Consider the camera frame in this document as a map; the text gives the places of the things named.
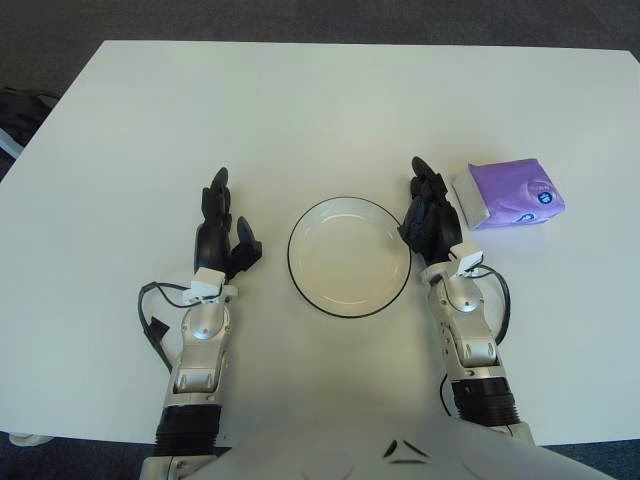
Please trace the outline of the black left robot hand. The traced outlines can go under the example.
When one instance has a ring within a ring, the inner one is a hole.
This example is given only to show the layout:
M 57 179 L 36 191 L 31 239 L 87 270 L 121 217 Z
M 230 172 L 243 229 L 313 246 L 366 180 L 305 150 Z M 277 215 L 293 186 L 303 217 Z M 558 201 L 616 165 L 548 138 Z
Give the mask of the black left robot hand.
M 239 243 L 231 247 L 231 193 L 227 182 L 228 170 L 222 167 L 211 184 L 202 190 L 203 222 L 196 230 L 194 271 L 199 268 L 220 271 L 229 282 L 262 257 L 262 243 L 255 238 L 248 220 L 240 216 L 236 222 Z

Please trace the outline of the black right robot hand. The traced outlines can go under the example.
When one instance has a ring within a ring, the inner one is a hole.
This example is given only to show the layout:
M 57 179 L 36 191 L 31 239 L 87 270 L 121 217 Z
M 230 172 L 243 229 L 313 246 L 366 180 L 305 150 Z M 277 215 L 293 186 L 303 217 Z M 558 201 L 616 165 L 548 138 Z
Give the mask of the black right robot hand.
M 448 190 L 439 173 L 417 156 L 411 167 L 411 202 L 399 235 L 426 266 L 446 262 L 450 249 L 463 241 L 457 212 L 446 198 Z

